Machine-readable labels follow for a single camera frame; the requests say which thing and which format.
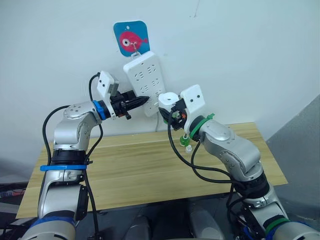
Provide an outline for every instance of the gray panel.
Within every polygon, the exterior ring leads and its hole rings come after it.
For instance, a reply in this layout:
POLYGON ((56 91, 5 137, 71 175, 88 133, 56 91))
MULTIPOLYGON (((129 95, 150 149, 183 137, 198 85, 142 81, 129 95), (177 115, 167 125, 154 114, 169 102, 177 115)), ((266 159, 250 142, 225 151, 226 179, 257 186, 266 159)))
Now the gray panel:
POLYGON ((267 144, 289 182, 275 187, 284 208, 320 228, 320 96, 267 144))

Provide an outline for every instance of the white plastic part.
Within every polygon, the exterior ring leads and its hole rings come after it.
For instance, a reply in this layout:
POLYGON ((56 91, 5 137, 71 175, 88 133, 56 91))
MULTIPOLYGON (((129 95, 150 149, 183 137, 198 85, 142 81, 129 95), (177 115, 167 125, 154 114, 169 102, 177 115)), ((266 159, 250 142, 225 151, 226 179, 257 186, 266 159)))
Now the white plastic part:
POLYGON ((191 123, 198 116, 205 116, 206 103, 202 94, 201 88, 198 84, 193 85, 180 93, 186 105, 186 122, 184 125, 184 132, 190 134, 189 128, 191 123))
POLYGON ((174 92, 161 93, 158 98, 159 108, 167 110, 169 113, 174 104, 179 101, 179 97, 174 92))
POLYGON ((185 147, 185 152, 186 152, 187 154, 192 153, 192 146, 191 146, 191 145, 186 146, 186 147, 185 147))
POLYGON ((165 85, 157 56, 148 51, 123 66, 136 96, 148 96, 149 100, 143 105, 147 117, 156 114, 158 97, 165 93, 165 85))
POLYGON ((112 85, 115 83, 117 84, 118 81, 116 81, 108 72, 101 71, 98 86, 96 87, 113 120, 115 120, 117 116, 113 107, 111 106, 110 96, 112 92, 112 85))

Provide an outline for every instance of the gray floor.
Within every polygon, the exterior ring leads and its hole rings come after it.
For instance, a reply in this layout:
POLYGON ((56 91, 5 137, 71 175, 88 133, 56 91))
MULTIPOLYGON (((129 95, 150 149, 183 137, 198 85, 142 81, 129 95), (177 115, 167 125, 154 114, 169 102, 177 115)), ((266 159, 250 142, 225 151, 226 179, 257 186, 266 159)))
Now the gray floor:
MULTIPOLYGON (((290 219, 320 229, 320 97, 272 136, 267 144, 289 182, 275 189, 290 219)), ((134 219, 144 215, 150 219, 153 240, 190 237, 187 210, 191 203, 196 203, 214 216, 226 239, 231 240, 225 202, 225 198, 216 195, 112 209, 98 215, 99 227, 105 240, 121 240, 134 219)), ((3 218, 5 216, 0 213, 0 219, 3 218)), ((93 230, 92 214, 89 213, 79 222, 76 239, 86 240, 93 230)))

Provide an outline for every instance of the electrical outlet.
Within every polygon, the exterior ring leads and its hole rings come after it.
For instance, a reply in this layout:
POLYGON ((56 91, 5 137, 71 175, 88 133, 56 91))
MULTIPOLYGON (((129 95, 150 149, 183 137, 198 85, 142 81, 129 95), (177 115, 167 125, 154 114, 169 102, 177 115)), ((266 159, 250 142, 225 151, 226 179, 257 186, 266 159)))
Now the electrical outlet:
POLYGON ((143 105, 147 117, 156 114, 158 97, 166 92, 158 57, 148 51, 123 66, 136 96, 148 96, 143 105))

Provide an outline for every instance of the robotic arm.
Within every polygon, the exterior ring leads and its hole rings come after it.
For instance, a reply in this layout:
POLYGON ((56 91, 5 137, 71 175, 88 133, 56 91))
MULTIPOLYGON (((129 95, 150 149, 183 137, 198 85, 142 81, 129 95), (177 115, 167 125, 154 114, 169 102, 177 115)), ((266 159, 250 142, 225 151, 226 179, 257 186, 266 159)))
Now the robotic arm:
POLYGON ((256 238, 274 240, 316 240, 320 233, 311 227, 288 220, 273 186, 267 181, 258 148, 249 140, 205 116, 205 101, 199 85, 178 95, 167 92, 159 96, 159 111, 177 130, 184 128, 194 141, 222 161, 243 198, 241 213, 256 238))
MULTIPOLYGON (((44 171, 38 202, 38 220, 23 240, 72 240, 76 238, 75 221, 87 214, 88 186, 81 182, 89 162, 87 154, 93 127, 105 119, 126 116, 143 105, 148 96, 136 97, 133 91, 120 93, 119 83, 107 72, 99 74, 98 92, 103 100, 70 105, 54 131, 53 155, 44 171)), ((101 240, 96 235, 93 239, 101 240)))

